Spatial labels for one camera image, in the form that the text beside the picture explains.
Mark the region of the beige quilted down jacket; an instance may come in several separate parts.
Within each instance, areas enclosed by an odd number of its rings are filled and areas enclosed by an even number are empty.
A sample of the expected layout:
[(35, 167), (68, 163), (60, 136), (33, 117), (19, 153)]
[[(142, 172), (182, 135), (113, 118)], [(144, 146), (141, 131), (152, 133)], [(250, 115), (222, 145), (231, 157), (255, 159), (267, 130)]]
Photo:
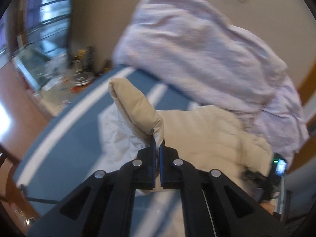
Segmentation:
[(155, 110), (163, 91), (156, 85), (144, 95), (126, 78), (113, 78), (109, 93), (113, 104), (98, 116), (103, 157), (100, 168), (118, 170), (134, 159), (153, 137), (178, 150), (181, 158), (201, 170), (216, 168), (246, 189), (241, 179), (243, 166), (267, 174), (272, 150), (265, 139), (243, 130), (230, 112), (215, 106), (190, 111)]

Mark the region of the blue white striped bed sheet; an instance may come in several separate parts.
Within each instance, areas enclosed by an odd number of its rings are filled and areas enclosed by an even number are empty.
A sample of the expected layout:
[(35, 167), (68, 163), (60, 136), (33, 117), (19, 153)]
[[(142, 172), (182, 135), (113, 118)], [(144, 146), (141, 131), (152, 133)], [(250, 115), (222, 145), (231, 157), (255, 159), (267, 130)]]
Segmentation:
[(196, 105), (172, 86), (125, 65), (98, 78), (49, 122), (13, 175), (40, 216), (91, 175), (102, 158), (98, 115), (113, 104), (108, 91), (112, 77), (126, 77), (157, 110), (188, 110)]

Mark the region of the cluttered side table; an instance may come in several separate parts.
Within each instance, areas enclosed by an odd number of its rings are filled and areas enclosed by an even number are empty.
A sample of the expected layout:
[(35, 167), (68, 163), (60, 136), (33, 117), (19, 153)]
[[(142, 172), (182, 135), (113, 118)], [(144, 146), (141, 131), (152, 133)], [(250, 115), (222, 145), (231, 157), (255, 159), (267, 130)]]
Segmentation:
[(93, 46), (79, 50), (72, 58), (63, 49), (57, 51), (59, 54), (50, 57), (29, 45), (12, 60), (27, 95), (48, 119), (58, 116), (80, 92), (111, 68), (111, 60), (107, 59), (101, 71), (93, 72)]

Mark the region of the lilac crumpled duvet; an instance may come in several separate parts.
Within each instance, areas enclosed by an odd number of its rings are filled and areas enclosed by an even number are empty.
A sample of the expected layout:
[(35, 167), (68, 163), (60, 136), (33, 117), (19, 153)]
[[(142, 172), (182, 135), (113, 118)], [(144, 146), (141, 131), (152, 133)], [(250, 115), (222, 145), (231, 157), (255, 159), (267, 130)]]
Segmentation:
[(201, 105), (233, 112), (288, 164), (308, 140), (286, 63), (204, 0), (141, 0), (113, 52)]

